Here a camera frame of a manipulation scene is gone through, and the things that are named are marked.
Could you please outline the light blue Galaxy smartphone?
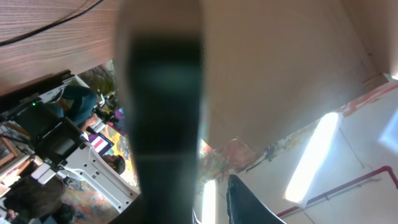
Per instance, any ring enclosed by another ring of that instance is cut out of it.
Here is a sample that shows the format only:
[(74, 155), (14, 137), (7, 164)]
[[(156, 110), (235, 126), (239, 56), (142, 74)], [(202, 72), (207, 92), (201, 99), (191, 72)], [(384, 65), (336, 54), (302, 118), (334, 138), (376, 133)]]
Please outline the light blue Galaxy smartphone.
[(204, 82), (203, 4), (121, 1), (114, 59), (139, 196), (115, 223), (191, 223)]

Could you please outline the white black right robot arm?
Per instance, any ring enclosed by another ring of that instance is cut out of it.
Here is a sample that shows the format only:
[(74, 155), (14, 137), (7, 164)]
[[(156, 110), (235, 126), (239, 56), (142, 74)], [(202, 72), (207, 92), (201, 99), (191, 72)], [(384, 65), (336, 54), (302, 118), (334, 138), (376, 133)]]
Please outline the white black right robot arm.
[(59, 118), (43, 102), (23, 103), (1, 113), (1, 123), (9, 121), (29, 133), (30, 140), (25, 143), (44, 161), (31, 175), (39, 184), (46, 184), (65, 170), (90, 184), (120, 213), (139, 196), (137, 189), (105, 163), (72, 121)]

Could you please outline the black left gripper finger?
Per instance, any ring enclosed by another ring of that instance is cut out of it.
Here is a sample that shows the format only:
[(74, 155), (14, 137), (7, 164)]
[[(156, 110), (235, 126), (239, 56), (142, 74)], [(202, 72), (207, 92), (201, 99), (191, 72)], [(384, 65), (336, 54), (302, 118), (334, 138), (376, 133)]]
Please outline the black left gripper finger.
[(228, 178), (226, 203), (229, 224), (285, 224), (234, 174)]

